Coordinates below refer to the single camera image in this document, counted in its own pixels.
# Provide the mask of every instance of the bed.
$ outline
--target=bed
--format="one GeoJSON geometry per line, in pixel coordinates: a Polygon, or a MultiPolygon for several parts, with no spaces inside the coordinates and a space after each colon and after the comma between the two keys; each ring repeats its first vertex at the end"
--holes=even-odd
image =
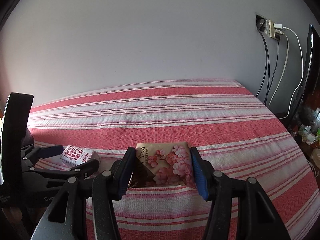
{"type": "MultiPolygon", "coordinates": [[[[187,141],[229,177],[256,177],[291,239],[303,239],[320,214],[320,195],[308,163],[278,119],[234,80],[144,82],[77,94],[33,107],[28,128],[36,144],[74,145],[101,156],[100,171],[141,142],[187,141]]],[[[45,169],[68,169],[59,157],[45,169]]],[[[183,186],[129,188],[114,209],[122,239],[201,239],[210,210],[183,186]]],[[[229,239],[235,239],[233,199],[229,239]]],[[[88,239],[94,239],[87,201],[88,239]]]]}

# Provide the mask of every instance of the blue gripper pad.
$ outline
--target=blue gripper pad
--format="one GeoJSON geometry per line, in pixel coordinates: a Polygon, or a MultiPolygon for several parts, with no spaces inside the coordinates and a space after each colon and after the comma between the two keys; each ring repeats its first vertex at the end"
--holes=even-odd
{"type": "Polygon", "coordinates": [[[211,178],[210,171],[207,170],[207,165],[201,158],[196,147],[191,147],[190,152],[198,193],[204,200],[207,201],[209,198],[208,180],[211,178]]]}
{"type": "Polygon", "coordinates": [[[120,200],[123,195],[125,195],[129,180],[132,175],[133,166],[134,166],[134,160],[136,157],[136,149],[133,147],[129,147],[127,151],[124,154],[124,157],[119,163],[114,163],[116,168],[112,166],[110,169],[111,172],[113,172],[113,189],[112,193],[115,198],[113,200],[120,200]]]}

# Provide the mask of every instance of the white wall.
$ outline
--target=white wall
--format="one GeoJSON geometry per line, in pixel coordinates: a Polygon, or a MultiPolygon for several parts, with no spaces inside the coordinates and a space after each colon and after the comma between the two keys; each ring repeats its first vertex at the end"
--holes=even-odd
{"type": "MultiPolygon", "coordinates": [[[[11,91],[34,94],[35,106],[110,85],[179,78],[232,78],[255,94],[265,64],[255,13],[295,30],[304,57],[308,24],[320,31],[303,0],[21,0],[0,32],[1,105],[11,91]]],[[[300,80],[299,47],[288,36],[274,112],[286,110],[300,80]]],[[[267,44],[272,71],[276,41],[267,44]]],[[[271,91],[285,51],[283,38],[271,91]]]]}

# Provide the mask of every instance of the wall socket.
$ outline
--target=wall socket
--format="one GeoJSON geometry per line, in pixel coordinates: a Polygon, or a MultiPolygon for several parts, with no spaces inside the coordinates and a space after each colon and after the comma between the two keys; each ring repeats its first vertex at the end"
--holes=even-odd
{"type": "Polygon", "coordinates": [[[256,27],[259,31],[267,34],[270,38],[273,38],[277,41],[280,40],[280,35],[275,33],[275,28],[273,26],[274,22],[267,20],[267,18],[256,14],[256,27]]]}
{"type": "Polygon", "coordinates": [[[267,34],[268,33],[268,22],[267,18],[256,14],[256,27],[259,31],[267,34]]]}

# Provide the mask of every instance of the black monitor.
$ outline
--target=black monitor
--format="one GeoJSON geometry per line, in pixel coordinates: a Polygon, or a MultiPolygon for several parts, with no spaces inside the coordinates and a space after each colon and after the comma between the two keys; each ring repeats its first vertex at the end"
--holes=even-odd
{"type": "Polygon", "coordinates": [[[301,101],[320,88],[320,37],[312,24],[309,24],[307,54],[303,70],[303,79],[298,93],[292,102],[289,115],[282,120],[287,128],[296,114],[301,101]]]}

